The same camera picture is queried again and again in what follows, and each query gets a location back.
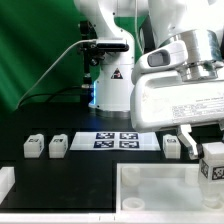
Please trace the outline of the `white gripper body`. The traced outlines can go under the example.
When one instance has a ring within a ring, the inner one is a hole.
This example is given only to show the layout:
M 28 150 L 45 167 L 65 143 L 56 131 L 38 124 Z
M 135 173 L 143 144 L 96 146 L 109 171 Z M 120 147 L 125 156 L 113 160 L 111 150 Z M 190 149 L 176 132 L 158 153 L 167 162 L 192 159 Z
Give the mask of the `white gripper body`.
M 217 64 L 216 79 L 184 82 L 178 69 L 187 59 L 181 40 L 140 57 L 132 72 L 130 98 L 136 131 L 202 126 L 224 119 L 224 63 Z

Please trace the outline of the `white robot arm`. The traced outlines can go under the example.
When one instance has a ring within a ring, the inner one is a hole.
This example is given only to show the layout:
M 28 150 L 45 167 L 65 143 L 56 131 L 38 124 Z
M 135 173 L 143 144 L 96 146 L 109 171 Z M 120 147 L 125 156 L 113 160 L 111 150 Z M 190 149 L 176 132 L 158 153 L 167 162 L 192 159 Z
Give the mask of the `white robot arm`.
M 224 122 L 224 0 L 73 0 L 100 66 L 90 108 L 141 133 L 174 129 L 191 159 L 194 126 Z

